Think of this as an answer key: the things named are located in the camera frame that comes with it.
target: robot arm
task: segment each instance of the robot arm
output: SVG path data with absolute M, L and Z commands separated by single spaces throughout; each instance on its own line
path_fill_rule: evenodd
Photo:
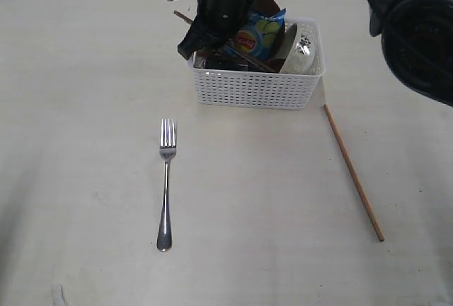
M 453 0 L 368 0 L 369 31 L 382 36 L 392 72 L 410 89 L 453 106 Z M 178 46 L 188 59 L 218 47 L 243 26 L 253 0 L 198 0 L 197 17 Z

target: white mesh basket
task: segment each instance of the white mesh basket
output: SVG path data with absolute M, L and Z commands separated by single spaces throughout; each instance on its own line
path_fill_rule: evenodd
M 309 74 L 197 69 L 190 62 L 198 103 L 290 110 L 305 108 L 326 68 L 317 22 L 308 18 L 287 19 L 287 26 L 293 23 L 302 25 L 301 32 L 316 43 L 316 57 Z

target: fork tines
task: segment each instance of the fork tines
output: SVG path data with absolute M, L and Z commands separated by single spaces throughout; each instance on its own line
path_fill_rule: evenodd
M 163 119 L 161 124 L 161 148 L 176 147 L 176 124 L 173 118 Z

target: chip bag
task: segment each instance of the chip bag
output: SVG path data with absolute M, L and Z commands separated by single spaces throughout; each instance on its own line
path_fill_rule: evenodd
M 271 17 L 250 11 L 247 23 L 233 39 L 234 45 L 238 50 L 266 61 L 278 31 L 285 24 L 285 14 L 285 8 Z

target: fork handle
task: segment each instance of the fork handle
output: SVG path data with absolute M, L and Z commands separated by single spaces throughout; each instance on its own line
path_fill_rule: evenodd
M 165 161 L 164 201 L 162 202 L 161 223 L 157 235 L 157 249 L 168 251 L 171 248 L 170 205 L 168 204 L 168 186 L 170 181 L 170 161 Z

